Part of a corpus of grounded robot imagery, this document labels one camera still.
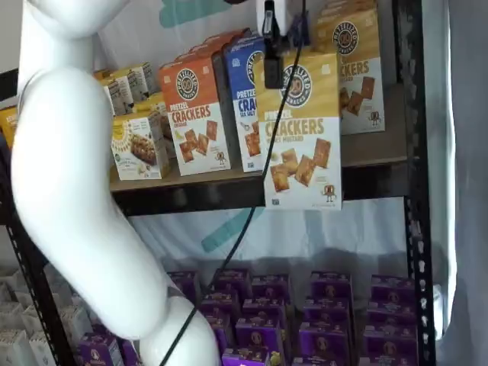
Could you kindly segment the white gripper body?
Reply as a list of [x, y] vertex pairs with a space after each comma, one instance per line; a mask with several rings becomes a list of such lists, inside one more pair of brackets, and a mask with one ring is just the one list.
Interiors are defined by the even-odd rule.
[[291, 27], [291, 2], [288, 0], [255, 2], [256, 24], [258, 33], [271, 36], [271, 33], [284, 37]]

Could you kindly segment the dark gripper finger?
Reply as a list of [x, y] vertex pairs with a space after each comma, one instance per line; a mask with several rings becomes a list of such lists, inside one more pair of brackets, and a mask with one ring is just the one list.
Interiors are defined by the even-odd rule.
[[281, 56], [281, 35], [269, 34], [264, 37], [265, 87], [269, 89], [283, 88], [283, 58]]

